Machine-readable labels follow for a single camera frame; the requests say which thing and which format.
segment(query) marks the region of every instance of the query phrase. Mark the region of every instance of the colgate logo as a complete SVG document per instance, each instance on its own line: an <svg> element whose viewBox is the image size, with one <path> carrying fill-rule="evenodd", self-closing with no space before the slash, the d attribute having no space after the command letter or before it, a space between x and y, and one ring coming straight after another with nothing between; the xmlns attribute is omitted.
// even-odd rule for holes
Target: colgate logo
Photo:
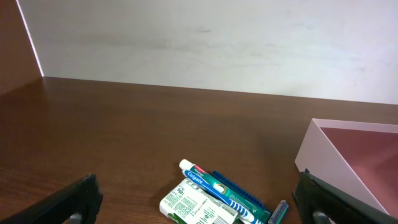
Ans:
<svg viewBox="0 0 398 224"><path fill-rule="evenodd" d="M199 177L197 177L193 172L188 171L187 175L191 177L193 181L198 182L199 184L203 183L203 181L199 179Z"/></svg>

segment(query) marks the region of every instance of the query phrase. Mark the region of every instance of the pink bin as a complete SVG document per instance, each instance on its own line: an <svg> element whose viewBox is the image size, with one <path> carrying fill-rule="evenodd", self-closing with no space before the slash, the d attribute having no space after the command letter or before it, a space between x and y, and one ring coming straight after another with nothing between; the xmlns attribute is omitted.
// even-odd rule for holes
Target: pink bin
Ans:
<svg viewBox="0 0 398 224"><path fill-rule="evenodd" d="M398 125L312 119L295 163L398 218Z"/></svg>

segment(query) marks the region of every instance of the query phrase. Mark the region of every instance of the toothpaste tube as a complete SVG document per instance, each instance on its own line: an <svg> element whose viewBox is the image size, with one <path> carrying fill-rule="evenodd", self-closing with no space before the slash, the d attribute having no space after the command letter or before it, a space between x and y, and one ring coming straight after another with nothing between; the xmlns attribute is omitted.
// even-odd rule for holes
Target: toothpaste tube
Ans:
<svg viewBox="0 0 398 224"><path fill-rule="evenodd" d="M238 224L239 213L184 179L160 201L160 212L178 224Z"/></svg>
<svg viewBox="0 0 398 224"><path fill-rule="evenodd" d="M242 206L242 209L238 210L239 212L241 212L243 209L245 209L248 214L242 214L241 212L241 221L245 224L249 224L249 223L266 223L271 215L270 212L265 211L261 208L259 208L257 205L253 204L252 202L246 200L245 198L243 198L242 196L240 196L240 194L234 192L233 190L229 189L227 186L225 186L224 184L222 184L219 180L215 179L213 176L211 176L210 174L208 174L207 172L205 172L202 168L200 168L199 166L192 164L191 162L187 161L186 159L183 159L180 162L180 168L183 170L184 175L187 176L187 172L185 172L185 170L189 170L192 173L196 174L197 176L199 176L201 179L204 180L204 182L206 182L212 189L215 189L218 193L218 195L213 194L212 192L208 192L210 194L212 194L213 196L217 197L218 199L220 199L221 201L223 201L222 198L220 198L219 196L221 195L224 198L229 199L227 202L224 201L224 203L230 205L232 204L232 207L235 208L239 208L239 206Z"/></svg>

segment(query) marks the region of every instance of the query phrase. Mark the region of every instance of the soap box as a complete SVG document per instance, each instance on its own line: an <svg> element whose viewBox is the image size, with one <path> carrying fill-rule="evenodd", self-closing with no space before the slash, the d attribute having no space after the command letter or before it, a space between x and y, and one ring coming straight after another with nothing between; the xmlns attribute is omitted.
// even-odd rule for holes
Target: soap box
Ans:
<svg viewBox="0 0 398 224"><path fill-rule="evenodd" d="M312 119L295 163L398 218L398 126Z"/></svg>
<svg viewBox="0 0 398 224"><path fill-rule="evenodd" d="M178 224L236 224L239 213L184 179L160 201L160 212Z"/></svg>

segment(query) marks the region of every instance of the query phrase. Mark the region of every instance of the brown wooden panel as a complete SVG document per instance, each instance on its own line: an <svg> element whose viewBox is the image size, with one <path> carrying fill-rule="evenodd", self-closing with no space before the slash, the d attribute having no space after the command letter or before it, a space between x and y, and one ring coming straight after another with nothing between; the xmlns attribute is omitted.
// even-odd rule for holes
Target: brown wooden panel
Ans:
<svg viewBox="0 0 398 224"><path fill-rule="evenodd" d="M15 0L0 1L0 95L40 78Z"/></svg>
<svg viewBox="0 0 398 224"><path fill-rule="evenodd" d="M398 105L45 77L0 96L0 219L93 172L97 223L172 223L159 202L186 158L218 170L283 223L311 118L398 124Z"/></svg>

